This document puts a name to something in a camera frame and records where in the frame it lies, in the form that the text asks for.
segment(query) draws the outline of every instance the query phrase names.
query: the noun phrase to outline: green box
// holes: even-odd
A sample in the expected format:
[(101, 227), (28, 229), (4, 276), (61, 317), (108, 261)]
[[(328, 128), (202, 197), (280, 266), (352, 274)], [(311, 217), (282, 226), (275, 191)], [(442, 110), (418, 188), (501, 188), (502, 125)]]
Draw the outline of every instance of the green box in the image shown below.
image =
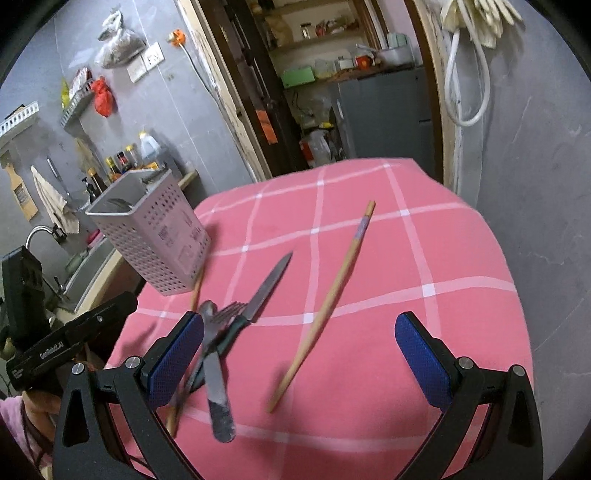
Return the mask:
[(312, 67), (303, 67), (300, 69), (286, 70), (281, 74), (281, 81), (285, 88), (312, 83), (316, 81)]

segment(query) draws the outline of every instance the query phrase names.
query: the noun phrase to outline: gray perforated container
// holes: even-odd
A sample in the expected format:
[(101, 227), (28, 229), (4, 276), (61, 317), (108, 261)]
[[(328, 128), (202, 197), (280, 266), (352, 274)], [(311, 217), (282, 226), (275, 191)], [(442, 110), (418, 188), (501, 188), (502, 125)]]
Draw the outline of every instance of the gray perforated container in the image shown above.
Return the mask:
[[(162, 295), (191, 291), (205, 262), (210, 238), (170, 170), (152, 184), (142, 181), (153, 175), (154, 170), (127, 172), (86, 214)], [(125, 202), (131, 204), (130, 211), (121, 207)]]

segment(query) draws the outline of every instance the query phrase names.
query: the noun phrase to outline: metal rack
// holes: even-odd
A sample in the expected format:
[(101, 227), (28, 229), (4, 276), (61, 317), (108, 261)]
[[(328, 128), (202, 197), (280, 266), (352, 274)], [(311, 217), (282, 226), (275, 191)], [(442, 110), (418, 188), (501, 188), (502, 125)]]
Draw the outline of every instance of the metal rack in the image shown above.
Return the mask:
[(33, 102), (0, 123), (0, 148), (30, 127), (39, 115), (39, 104)]
[(86, 109), (95, 95), (95, 93), (90, 88), (92, 82), (94, 82), (93, 79), (87, 80), (82, 88), (74, 94), (72, 100), (70, 100), (70, 104), (64, 109), (64, 112), (61, 115), (60, 123), (62, 127), (65, 128), (68, 126), (72, 120), (78, 118)]

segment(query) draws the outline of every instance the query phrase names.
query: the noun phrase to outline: gray wall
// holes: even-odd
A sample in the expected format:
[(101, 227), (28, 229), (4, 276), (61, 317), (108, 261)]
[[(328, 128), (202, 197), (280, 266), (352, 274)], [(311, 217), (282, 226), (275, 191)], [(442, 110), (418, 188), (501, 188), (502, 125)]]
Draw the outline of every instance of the gray wall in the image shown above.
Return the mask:
[[(22, 52), (0, 88), (0, 118), (4, 119), (20, 104), (37, 101), (39, 120), (9, 143), (11, 157), (17, 173), (23, 178), (39, 213), (27, 222), (10, 191), (8, 174), (0, 170), (0, 255), (23, 245), (29, 231), (36, 225), (52, 225), (33, 184), (31, 165), (54, 187), (62, 192), (47, 165), (49, 155), (71, 192), (83, 187), (83, 177), (78, 169), (73, 137), (60, 126), (61, 68), (56, 49), (56, 34), (51, 20), (35, 35)], [(80, 124), (73, 125), (72, 133), (81, 134)], [(85, 245), (87, 230), (69, 238), (70, 252), (79, 251)], [(38, 234), (31, 244), (31, 252), (41, 261), (46, 276), (57, 275), (64, 280), (68, 253), (46, 233)]]
[[(97, 36), (113, 7), (120, 7), (125, 24), (148, 43), (158, 41), (164, 53), (165, 61), (136, 84), (124, 67), (102, 70), (94, 65), (102, 45)], [(115, 96), (112, 116), (103, 118), (89, 108), (80, 120), (103, 157), (139, 142), (138, 133), (146, 128), (174, 151), (185, 169), (197, 169), (207, 195), (251, 182), (215, 101), (182, 50), (166, 42), (172, 30), (186, 31), (174, 0), (70, 0), (55, 16), (55, 26), (66, 78), (90, 66), (94, 77), (105, 76)], [(187, 46), (196, 60), (188, 36)]]
[(524, 0), (489, 52), (478, 209), (517, 285), (534, 357), (545, 474), (591, 417), (591, 82)]

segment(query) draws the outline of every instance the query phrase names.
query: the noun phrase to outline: cutting board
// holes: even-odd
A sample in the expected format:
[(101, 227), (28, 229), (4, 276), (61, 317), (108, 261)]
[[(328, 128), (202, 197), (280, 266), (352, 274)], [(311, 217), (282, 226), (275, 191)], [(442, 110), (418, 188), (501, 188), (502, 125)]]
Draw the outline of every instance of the cutting board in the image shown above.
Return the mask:
[(6, 170), (8, 176), (10, 177), (10, 189), (12, 190), (12, 194), (14, 195), (18, 206), (21, 208), (23, 215), (28, 221), (33, 218), (39, 210), (37, 209), (35, 202), (33, 202), (33, 199), (31, 198), (31, 195), (29, 194), (29, 191), (27, 190), (22, 178), (17, 174), (17, 172), (14, 171), (14, 166), (9, 162), (9, 159), (10, 156), (7, 152), (2, 156), (0, 163), (2, 164), (2, 168)]

